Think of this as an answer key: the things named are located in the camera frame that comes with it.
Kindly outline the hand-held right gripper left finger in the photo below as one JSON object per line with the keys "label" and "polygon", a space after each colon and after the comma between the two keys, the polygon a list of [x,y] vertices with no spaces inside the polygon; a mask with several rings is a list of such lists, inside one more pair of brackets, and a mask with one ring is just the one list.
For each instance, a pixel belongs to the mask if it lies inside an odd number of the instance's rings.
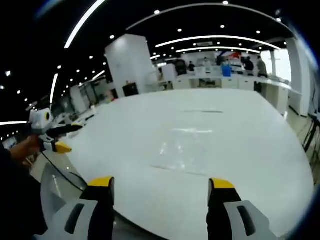
{"label": "hand-held right gripper left finger", "polygon": [[111,240],[115,221],[115,178],[93,179],[80,197],[64,201],[41,194],[47,230],[36,240]]}

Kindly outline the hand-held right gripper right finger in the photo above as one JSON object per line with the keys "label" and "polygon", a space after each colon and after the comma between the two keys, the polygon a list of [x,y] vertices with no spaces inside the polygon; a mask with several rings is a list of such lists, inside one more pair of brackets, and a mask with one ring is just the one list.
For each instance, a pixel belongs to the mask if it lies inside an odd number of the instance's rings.
{"label": "hand-held right gripper right finger", "polygon": [[269,219],[250,201],[242,200],[227,180],[208,181],[207,233],[210,240],[276,240]]}

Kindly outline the person's left hand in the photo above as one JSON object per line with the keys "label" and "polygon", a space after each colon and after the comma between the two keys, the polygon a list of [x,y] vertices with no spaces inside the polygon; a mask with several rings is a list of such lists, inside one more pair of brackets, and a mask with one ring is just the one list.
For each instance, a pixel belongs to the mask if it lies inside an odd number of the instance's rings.
{"label": "person's left hand", "polygon": [[26,158],[40,151],[40,139],[37,135],[31,135],[27,139],[9,149],[11,158],[23,162]]}

